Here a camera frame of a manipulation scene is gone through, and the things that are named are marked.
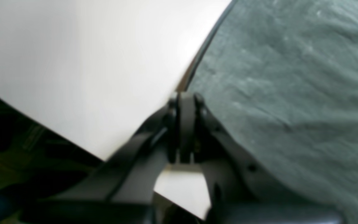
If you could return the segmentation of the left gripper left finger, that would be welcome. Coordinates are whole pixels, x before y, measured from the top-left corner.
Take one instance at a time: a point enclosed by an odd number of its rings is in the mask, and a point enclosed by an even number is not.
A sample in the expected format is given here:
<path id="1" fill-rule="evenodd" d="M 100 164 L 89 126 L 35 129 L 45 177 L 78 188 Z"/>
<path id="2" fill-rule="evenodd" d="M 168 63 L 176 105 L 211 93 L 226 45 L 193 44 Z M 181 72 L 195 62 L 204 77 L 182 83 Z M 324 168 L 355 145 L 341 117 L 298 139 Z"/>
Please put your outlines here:
<path id="1" fill-rule="evenodd" d="M 155 224 L 154 186 L 168 163 L 187 162 L 183 112 L 176 93 L 84 181 L 24 209 L 26 224 Z"/>

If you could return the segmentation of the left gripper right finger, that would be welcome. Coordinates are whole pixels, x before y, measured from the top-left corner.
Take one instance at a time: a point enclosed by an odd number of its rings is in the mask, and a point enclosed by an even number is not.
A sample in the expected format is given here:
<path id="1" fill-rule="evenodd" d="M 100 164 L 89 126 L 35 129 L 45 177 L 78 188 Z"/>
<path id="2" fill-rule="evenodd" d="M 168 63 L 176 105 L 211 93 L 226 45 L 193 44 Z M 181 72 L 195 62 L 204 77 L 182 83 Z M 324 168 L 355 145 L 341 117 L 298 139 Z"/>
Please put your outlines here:
<path id="1" fill-rule="evenodd" d="M 187 96 L 187 162 L 199 164 L 211 207 L 206 224 L 343 224 L 335 207 L 282 184 L 229 135 L 199 94 Z"/>

